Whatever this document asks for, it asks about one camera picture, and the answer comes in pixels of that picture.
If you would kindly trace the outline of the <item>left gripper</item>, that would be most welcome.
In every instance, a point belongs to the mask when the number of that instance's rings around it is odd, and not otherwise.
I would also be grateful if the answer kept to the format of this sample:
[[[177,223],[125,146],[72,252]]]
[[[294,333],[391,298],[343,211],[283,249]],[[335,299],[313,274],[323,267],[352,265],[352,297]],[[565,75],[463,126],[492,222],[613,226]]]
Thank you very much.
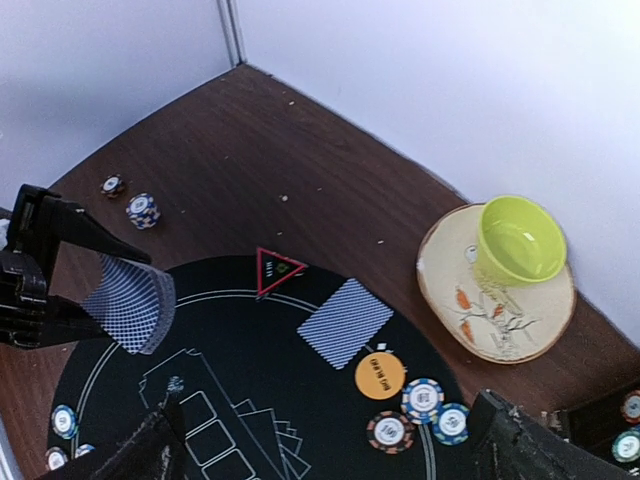
[[[45,190],[20,187],[1,250],[1,342],[22,349],[60,345],[108,337],[100,324],[79,304],[49,296],[42,268],[25,252],[33,215]],[[59,242],[150,265],[151,256],[120,240],[81,205],[48,196],[49,232]]]

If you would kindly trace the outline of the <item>blue card top seat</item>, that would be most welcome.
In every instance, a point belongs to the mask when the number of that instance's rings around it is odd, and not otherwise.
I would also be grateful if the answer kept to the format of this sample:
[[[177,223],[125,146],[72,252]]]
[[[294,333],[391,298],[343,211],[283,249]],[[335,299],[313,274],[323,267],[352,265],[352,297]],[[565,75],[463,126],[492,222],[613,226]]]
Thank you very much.
[[[297,329],[331,367],[342,370],[394,311],[355,278],[347,279]]]

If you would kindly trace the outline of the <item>blue fifty chip top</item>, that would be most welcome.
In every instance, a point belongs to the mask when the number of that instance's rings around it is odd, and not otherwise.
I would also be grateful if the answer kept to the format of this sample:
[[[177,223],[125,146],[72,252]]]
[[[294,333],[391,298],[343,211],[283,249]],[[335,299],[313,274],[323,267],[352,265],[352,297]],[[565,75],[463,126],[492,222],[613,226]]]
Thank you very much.
[[[469,408],[460,403],[442,405],[433,420],[432,430],[435,438],[447,446],[466,442],[469,438],[467,429],[469,413]]]

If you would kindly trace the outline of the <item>red triangular token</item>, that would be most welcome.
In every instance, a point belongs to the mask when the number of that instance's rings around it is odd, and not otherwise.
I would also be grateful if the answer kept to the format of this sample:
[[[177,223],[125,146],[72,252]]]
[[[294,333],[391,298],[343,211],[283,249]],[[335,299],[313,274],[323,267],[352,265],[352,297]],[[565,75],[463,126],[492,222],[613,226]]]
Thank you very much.
[[[289,279],[302,274],[307,268],[307,264],[298,260],[258,247],[256,249],[257,296],[269,295]]]

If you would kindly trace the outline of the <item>orange big blind button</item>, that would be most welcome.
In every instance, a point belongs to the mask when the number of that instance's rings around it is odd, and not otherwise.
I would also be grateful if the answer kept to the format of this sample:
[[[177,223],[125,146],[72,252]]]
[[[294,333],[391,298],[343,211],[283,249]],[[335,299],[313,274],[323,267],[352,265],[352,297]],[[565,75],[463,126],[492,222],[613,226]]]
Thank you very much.
[[[398,394],[405,384],[406,369],[393,353],[377,351],[365,356],[357,365],[354,380],[357,389],[372,400],[387,400]]]

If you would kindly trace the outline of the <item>blue ten chip top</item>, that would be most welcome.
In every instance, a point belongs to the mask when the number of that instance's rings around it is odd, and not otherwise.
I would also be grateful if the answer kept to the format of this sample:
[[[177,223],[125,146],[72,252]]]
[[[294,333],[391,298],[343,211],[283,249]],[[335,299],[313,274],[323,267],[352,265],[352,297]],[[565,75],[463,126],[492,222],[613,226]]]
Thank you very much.
[[[401,410],[411,423],[429,424],[437,416],[444,397],[444,390],[436,380],[417,378],[404,388]]]

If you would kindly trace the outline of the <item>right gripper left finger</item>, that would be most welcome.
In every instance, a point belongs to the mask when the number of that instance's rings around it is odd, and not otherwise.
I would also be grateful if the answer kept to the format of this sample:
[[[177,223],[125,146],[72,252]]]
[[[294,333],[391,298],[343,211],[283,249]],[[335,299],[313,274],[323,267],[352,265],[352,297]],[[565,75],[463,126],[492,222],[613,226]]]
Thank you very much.
[[[100,447],[47,474],[49,479],[185,479],[186,427],[168,394],[125,441]]]

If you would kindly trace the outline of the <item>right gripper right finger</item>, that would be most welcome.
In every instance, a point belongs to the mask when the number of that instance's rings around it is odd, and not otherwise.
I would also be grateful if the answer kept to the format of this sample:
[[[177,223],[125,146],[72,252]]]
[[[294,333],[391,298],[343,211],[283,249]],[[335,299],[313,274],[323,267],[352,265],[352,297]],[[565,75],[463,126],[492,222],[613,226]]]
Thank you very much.
[[[471,479],[632,479],[485,389],[469,414]]]

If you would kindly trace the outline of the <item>black hundred chip top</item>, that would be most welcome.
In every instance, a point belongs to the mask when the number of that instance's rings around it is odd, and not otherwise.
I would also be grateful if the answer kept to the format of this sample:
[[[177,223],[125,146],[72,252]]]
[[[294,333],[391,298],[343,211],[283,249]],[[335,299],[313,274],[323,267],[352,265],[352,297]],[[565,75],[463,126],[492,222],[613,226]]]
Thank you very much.
[[[398,454],[414,443],[414,427],[406,416],[396,411],[376,414],[366,426],[369,444],[386,454]]]

